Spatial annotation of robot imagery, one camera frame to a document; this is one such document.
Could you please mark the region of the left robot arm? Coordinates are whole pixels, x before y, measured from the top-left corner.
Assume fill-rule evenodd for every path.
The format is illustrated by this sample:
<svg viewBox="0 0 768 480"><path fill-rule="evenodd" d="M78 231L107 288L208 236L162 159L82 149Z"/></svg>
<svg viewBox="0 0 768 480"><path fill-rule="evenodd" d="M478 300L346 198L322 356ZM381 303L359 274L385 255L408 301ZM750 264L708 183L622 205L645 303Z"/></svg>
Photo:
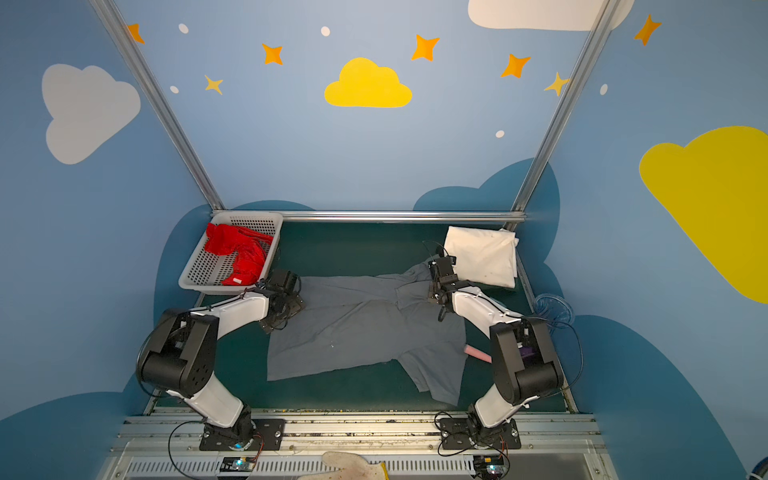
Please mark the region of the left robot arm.
<svg viewBox="0 0 768 480"><path fill-rule="evenodd" d="M250 324L272 333L304 308L302 282L277 270L239 295L206 307L168 309L148 335L136 362L136 378L184 401L202 417L200 448L207 451L275 450L275 426L258 430L251 408L217 378L219 340Z"/></svg>

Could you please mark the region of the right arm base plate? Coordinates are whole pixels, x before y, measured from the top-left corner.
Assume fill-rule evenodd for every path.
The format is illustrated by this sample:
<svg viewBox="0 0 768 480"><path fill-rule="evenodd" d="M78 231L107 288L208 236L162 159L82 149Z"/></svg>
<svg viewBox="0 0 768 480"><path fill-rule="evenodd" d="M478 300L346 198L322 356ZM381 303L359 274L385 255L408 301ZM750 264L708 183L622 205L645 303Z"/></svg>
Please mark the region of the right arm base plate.
<svg viewBox="0 0 768 480"><path fill-rule="evenodd" d="M468 417L442 416L435 420L441 451L519 449L520 434L514 420L496 427L484 427Z"/></svg>

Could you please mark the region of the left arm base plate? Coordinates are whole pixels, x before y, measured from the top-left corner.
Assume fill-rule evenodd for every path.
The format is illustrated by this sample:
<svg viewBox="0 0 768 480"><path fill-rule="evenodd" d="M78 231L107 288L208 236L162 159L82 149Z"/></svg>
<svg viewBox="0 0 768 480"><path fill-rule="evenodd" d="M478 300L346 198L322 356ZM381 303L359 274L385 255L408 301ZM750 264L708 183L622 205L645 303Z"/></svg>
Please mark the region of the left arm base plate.
<svg viewBox="0 0 768 480"><path fill-rule="evenodd" d="M199 443L200 451L257 452L277 451L281 447L285 421L283 419L252 419L251 429L237 433L236 426L223 429L205 424Z"/></svg>

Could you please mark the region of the grey t shirt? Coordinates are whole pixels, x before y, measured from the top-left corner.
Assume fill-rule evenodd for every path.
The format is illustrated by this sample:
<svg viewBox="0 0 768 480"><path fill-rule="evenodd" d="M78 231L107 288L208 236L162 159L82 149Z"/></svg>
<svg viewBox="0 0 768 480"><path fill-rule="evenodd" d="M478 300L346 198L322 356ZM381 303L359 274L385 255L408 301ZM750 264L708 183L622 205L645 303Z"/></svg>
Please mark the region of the grey t shirt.
<svg viewBox="0 0 768 480"><path fill-rule="evenodd" d="M465 321L430 302L430 286L426 263L400 274L303 277L304 309L270 335L268 380L396 360L418 391L458 405Z"/></svg>

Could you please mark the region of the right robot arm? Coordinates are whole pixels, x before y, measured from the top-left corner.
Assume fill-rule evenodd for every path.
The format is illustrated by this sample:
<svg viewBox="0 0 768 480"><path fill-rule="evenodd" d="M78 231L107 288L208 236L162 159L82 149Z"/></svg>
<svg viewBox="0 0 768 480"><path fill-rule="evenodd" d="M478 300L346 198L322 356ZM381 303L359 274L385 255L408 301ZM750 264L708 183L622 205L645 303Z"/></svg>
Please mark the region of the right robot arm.
<svg viewBox="0 0 768 480"><path fill-rule="evenodd" d="M439 256L427 265L429 298L442 307L440 315L464 318L490 341L493 385L469 409L467 421L469 438L490 445L520 409L564 386L549 327L545 320L516 313L461 280L452 257Z"/></svg>

